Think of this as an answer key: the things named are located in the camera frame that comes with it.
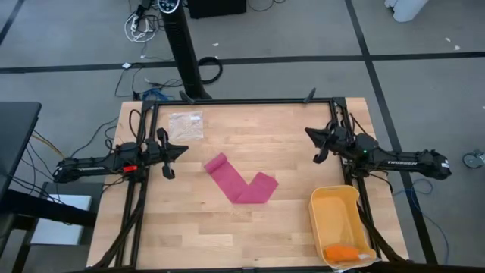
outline wooden tabletop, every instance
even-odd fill
[[[363,98],[347,98],[349,112],[373,137],[374,128]],[[115,142],[134,141],[125,102]],[[157,127],[169,130],[169,115],[202,111],[203,139],[171,140],[188,145],[172,167],[176,178],[165,179],[161,165],[150,169],[137,268],[241,268],[324,265],[311,233],[308,201],[318,187],[344,184],[340,160],[329,155],[322,164],[303,130],[322,128],[330,120],[328,104],[162,106]],[[133,124],[138,127],[138,117]],[[262,171],[280,184],[267,204],[233,205],[205,172],[203,165],[224,152],[250,182]],[[106,183],[116,180],[110,176]],[[386,183],[367,178],[374,224],[387,242],[407,258],[393,198]],[[102,197],[89,251],[95,264],[120,230],[127,183],[110,187]],[[131,235],[128,238],[126,263]]]

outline plastic bag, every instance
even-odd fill
[[[170,114],[168,137],[170,140],[200,140],[204,138],[202,111]]]

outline pink cloth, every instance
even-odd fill
[[[237,170],[220,153],[204,166],[226,197],[236,204],[266,203],[278,186],[272,177],[258,172],[250,185],[246,184]]]

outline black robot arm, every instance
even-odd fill
[[[157,130],[157,137],[161,142],[146,140],[146,150],[142,151],[136,143],[123,143],[112,149],[105,157],[100,158],[66,158],[58,163],[53,174],[55,182],[67,183],[80,177],[121,174],[124,177],[143,176],[146,167],[163,162],[164,177],[175,178],[170,163],[174,162],[189,147],[172,145],[168,142],[167,131]]]
[[[364,133],[354,135],[344,127],[333,125],[323,130],[305,128],[306,133],[320,152],[315,163],[322,163],[331,151],[347,159],[357,175],[367,177],[370,171],[418,172],[437,180],[451,175],[446,157],[434,150],[421,152],[388,152]]]

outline orange plastic tray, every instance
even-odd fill
[[[318,255],[331,267],[349,269],[370,265],[376,253],[368,245],[357,210],[358,191],[351,186],[321,187],[311,194],[310,219]],[[356,262],[331,262],[324,250],[334,244],[358,248],[368,259]]]

